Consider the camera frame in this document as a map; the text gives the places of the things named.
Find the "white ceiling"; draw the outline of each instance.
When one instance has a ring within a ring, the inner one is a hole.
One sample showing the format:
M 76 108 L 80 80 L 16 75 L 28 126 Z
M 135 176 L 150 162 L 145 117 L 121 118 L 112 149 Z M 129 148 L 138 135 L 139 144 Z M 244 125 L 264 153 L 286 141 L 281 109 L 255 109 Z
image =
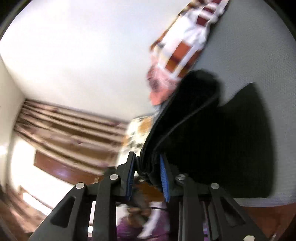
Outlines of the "white ceiling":
M 149 46 L 189 0 L 33 0 L 0 54 L 27 98 L 130 120 L 151 113 Z

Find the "curtain fold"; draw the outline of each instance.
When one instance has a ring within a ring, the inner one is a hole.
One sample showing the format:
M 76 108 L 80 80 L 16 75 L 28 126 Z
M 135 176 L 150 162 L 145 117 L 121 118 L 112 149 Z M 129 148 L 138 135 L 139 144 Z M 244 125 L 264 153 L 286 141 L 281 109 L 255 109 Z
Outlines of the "curtain fold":
M 95 175 L 114 166 L 127 124 L 26 100 L 14 130 L 41 153 Z

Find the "striped curtain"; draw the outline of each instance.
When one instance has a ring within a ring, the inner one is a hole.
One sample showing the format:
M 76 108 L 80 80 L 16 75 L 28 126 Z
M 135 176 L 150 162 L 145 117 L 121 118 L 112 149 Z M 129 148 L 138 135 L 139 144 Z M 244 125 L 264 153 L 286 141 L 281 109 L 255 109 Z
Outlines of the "striped curtain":
M 102 175 L 115 165 L 126 127 L 124 122 L 26 100 L 14 130 L 43 154 Z

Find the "curtain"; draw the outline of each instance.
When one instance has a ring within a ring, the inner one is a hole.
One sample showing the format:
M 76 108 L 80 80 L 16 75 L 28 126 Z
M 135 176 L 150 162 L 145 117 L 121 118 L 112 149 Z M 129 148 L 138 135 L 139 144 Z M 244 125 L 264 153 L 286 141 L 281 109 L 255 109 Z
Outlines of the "curtain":
M 14 130 L 41 153 L 102 175 L 115 165 L 126 127 L 121 121 L 26 100 Z

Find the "black fabric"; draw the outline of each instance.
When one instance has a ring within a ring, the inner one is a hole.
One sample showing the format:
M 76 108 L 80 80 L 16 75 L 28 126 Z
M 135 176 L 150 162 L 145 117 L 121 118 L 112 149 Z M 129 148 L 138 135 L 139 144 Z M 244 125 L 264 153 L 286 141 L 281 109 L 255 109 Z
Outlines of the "black fabric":
M 220 83 L 191 71 L 169 98 L 138 158 L 138 173 L 160 190 L 160 154 L 195 181 L 219 183 L 234 198 L 267 197 L 274 151 L 254 83 L 219 106 Z

